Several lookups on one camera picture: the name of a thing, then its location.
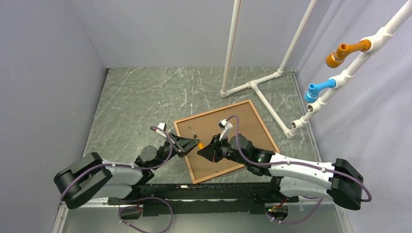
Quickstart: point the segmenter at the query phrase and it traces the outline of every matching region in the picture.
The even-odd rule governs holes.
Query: screwdriver
[[[193,138],[199,140],[199,137],[193,132],[193,130],[192,130],[192,128],[191,128],[190,126],[189,126],[189,129],[190,129],[190,131],[192,131]],[[201,142],[199,142],[198,146],[199,146],[199,149],[203,149],[203,147],[204,147]]]

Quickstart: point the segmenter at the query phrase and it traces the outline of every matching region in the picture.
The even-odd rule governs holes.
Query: orange pipe fitting
[[[336,68],[342,64],[345,58],[356,51],[366,52],[371,48],[371,42],[369,40],[361,40],[357,44],[347,45],[340,44],[338,49],[326,57],[326,64],[330,68]]]

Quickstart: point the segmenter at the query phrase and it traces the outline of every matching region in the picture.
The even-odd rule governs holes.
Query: cork board
[[[250,100],[245,100],[177,120],[174,122],[174,126],[176,128],[177,135],[186,138],[193,138],[193,133],[189,129],[190,126],[195,134],[198,135],[203,145],[207,146],[212,140],[213,135],[221,132],[218,122],[222,119],[228,118],[231,115],[239,116],[239,133],[251,140],[255,147],[280,152],[268,129],[263,123],[262,118]],[[229,140],[235,135],[236,119],[233,118],[230,122],[234,128],[229,135]],[[202,156],[197,155],[198,150],[199,147],[196,147],[187,156],[185,156],[193,184],[204,182],[244,167],[244,165],[227,159],[222,159],[218,163],[210,162]]]

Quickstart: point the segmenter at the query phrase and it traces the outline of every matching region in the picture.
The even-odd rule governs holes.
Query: white wall
[[[234,0],[70,2],[106,67],[224,66]],[[279,66],[309,2],[243,0],[232,65]],[[297,51],[329,5],[318,1]],[[288,67],[301,55],[294,53]]]
[[[1,1],[0,32],[0,232],[47,233],[105,70],[65,0]]]
[[[298,66],[302,95],[309,83],[339,74],[325,58],[340,43],[373,35],[405,0],[334,0]],[[354,232],[410,232],[412,212],[412,18],[311,120],[321,157],[347,159],[364,176],[373,200],[349,211]]]

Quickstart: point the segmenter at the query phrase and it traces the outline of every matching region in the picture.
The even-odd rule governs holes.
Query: marble floor
[[[98,152],[104,159],[133,162],[147,145],[163,144],[151,125],[166,122],[175,133],[173,121],[251,99],[282,154],[317,161],[309,129],[302,128],[287,139],[252,89],[227,98],[219,95],[223,67],[138,67],[112,68],[106,77],[85,153]],[[228,88],[275,72],[276,68],[233,67]],[[290,71],[259,86],[286,125],[302,115],[301,103]],[[154,171],[150,183],[191,183],[185,160],[177,156]],[[206,183],[265,182],[240,169]]]

